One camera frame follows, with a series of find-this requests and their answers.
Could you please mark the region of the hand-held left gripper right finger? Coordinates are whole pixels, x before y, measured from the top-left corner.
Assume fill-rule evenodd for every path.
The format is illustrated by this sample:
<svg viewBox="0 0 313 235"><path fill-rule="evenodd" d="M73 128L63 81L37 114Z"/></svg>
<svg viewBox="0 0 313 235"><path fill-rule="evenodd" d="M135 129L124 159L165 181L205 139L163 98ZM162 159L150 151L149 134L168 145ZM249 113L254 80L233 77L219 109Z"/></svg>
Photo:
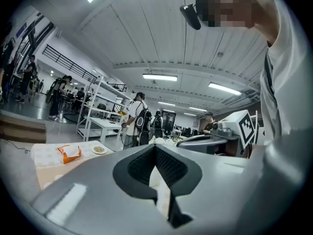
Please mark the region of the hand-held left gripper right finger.
<svg viewBox="0 0 313 235"><path fill-rule="evenodd" d="M246 159L156 145L156 166L170 190L168 220L158 235L248 235L242 215Z"/></svg>

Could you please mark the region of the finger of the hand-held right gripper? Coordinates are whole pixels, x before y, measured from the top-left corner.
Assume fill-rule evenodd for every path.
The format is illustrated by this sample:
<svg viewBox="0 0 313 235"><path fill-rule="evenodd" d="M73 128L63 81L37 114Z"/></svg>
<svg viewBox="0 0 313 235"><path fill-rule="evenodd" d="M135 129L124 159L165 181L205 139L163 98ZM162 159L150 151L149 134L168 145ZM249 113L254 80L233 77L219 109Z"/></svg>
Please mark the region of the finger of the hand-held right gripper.
<svg viewBox="0 0 313 235"><path fill-rule="evenodd" d="M214 135L196 135L185 138L184 140L207 140L214 138Z"/></svg>
<svg viewBox="0 0 313 235"><path fill-rule="evenodd" d="M204 139L204 140L189 140L179 141L177 147L195 152L214 155L222 144L221 139Z"/></svg>

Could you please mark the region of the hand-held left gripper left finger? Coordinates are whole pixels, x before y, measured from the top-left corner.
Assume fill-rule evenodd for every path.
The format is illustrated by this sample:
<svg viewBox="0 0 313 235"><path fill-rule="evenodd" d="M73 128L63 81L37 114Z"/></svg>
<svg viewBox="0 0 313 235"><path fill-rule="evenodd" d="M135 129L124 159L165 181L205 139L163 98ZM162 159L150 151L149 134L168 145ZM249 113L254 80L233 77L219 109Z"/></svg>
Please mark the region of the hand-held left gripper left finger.
<svg viewBox="0 0 313 235"><path fill-rule="evenodd" d="M148 145L89 159L43 190L32 203L57 235L169 235L152 199L129 196L113 169Z"/></svg>

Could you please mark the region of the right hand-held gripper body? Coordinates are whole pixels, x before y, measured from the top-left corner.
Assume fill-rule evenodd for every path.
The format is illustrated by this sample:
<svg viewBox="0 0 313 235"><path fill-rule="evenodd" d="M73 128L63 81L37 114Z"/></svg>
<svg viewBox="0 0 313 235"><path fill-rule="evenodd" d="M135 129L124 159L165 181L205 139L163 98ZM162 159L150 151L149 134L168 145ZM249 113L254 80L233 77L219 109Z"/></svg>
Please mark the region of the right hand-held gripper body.
<svg viewBox="0 0 313 235"><path fill-rule="evenodd" d="M257 138L258 123L253 123L248 110L231 113L229 116L213 123L210 134L237 142L235 156L250 156L252 145Z"/></svg>

